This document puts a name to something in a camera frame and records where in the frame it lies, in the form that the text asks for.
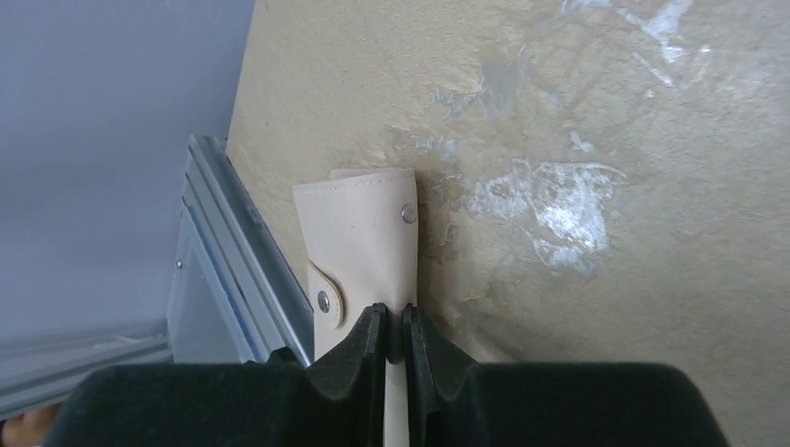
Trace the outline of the beige leather card holder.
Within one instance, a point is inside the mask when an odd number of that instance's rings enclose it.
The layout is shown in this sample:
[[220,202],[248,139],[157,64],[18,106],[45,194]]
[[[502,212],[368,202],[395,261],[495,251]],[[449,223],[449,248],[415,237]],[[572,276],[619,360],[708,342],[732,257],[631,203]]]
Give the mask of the beige leather card holder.
[[363,309],[389,315],[384,443],[409,443],[402,312],[417,296],[418,206],[411,169],[334,169],[329,180],[293,188],[306,244],[314,357],[350,332]]

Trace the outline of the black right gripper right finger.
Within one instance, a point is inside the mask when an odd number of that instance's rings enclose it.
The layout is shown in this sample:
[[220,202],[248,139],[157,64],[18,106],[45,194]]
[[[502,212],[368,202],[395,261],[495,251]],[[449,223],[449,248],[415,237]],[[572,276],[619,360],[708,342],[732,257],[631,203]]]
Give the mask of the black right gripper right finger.
[[414,446],[724,446],[700,390],[636,362],[483,363],[402,315]]

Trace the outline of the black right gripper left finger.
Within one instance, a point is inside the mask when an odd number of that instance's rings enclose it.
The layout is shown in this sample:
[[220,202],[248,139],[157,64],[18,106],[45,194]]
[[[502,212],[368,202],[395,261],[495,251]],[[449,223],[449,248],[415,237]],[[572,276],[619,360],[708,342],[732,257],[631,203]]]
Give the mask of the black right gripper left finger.
[[48,446],[379,446],[388,311],[365,308],[311,366],[288,349],[265,363],[139,364],[91,374]]

